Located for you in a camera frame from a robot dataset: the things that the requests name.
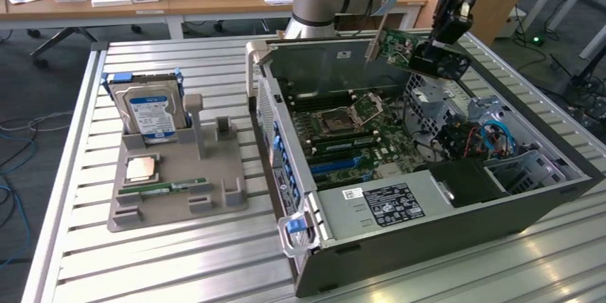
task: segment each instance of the slotted metal surface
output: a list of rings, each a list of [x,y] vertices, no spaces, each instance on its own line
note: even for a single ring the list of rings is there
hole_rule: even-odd
[[[24,302],[604,302],[604,184],[515,236],[315,297],[293,297],[244,95],[244,45],[269,37],[116,43],[92,53]],[[469,35],[461,45],[606,171],[604,146]],[[217,115],[233,118],[249,208],[109,233],[122,124],[97,85],[100,72],[174,67],[185,92],[204,95],[202,123]],[[472,72],[463,80],[476,95],[491,94]]]

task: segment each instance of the power supply label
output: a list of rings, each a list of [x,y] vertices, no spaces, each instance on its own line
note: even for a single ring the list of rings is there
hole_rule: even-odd
[[[407,184],[395,184],[363,193],[369,211],[381,227],[425,216]]]

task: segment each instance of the wooden desk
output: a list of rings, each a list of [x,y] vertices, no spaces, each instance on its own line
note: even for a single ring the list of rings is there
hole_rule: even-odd
[[[412,28],[425,0],[397,0],[392,13],[403,13],[400,28]],[[53,0],[0,5],[0,29],[61,28],[165,23],[172,39],[182,39],[180,24],[246,18],[287,18],[291,6],[269,6],[262,0],[160,0],[154,3],[93,8],[89,1]]]
[[[137,12],[153,10],[162,11],[162,13],[168,12],[168,0],[108,7],[93,7],[89,0],[73,3],[40,0],[25,4],[10,4],[8,0],[4,0],[2,3],[6,7],[6,13],[0,14],[0,19],[10,20],[137,16]]]

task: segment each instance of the blue hard drive label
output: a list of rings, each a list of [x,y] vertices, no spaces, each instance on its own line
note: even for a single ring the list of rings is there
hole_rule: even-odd
[[[138,97],[129,99],[132,114],[138,130],[145,138],[165,138],[174,134],[174,122],[166,112],[165,96]]]

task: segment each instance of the chair wheel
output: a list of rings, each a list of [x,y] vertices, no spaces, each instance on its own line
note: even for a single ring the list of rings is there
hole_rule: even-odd
[[[130,25],[130,31],[136,34],[141,34],[142,30],[141,30],[141,26],[138,25]]]
[[[41,34],[40,34],[40,31],[38,30],[32,30],[32,29],[28,29],[28,36],[32,37],[32,38],[40,38]]]
[[[34,58],[32,60],[32,63],[37,69],[46,69],[48,68],[48,61],[46,60],[40,60]]]

